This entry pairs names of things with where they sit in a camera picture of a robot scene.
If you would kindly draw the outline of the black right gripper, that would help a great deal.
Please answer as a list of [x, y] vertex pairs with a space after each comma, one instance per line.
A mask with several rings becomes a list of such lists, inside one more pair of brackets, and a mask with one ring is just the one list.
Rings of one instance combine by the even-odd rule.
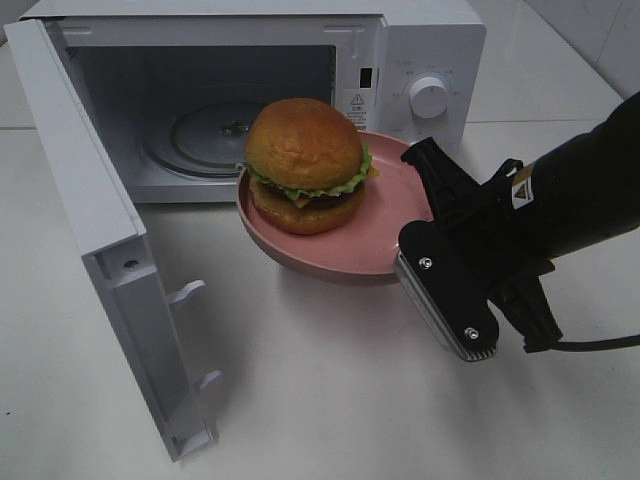
[[513, 207], [515, 200], [533, 204], [533, 167], [508, 159], [479, 184], [433, 137], [401, 160], [418, 173], [433, 220], [446, 226], [464, 261], [433, 222], [414, 220], [399, 232], [393, 268], [439, 344], [463, 361], [492, 358], [499, 326], [489, 300], [521, 334], [526, 352], [551, 349], [562, 332], [539, 277], [554, 266], [516, 225]]

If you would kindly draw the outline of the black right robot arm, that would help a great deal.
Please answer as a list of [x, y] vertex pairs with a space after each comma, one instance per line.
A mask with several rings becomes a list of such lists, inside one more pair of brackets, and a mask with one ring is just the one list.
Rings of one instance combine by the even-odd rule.
[[395, 270], [442, 346], [467, 362], [496, 351], [497, 316], [528, 353], [635, 347], [637, 336], [567, 342], [540, 279], [556, 258], [639, 225], [639, 100], [532, 163], [504, 161], [479, 183], [433, 139], [402, 161], [420, 177], [432, 219], [399, 232]]

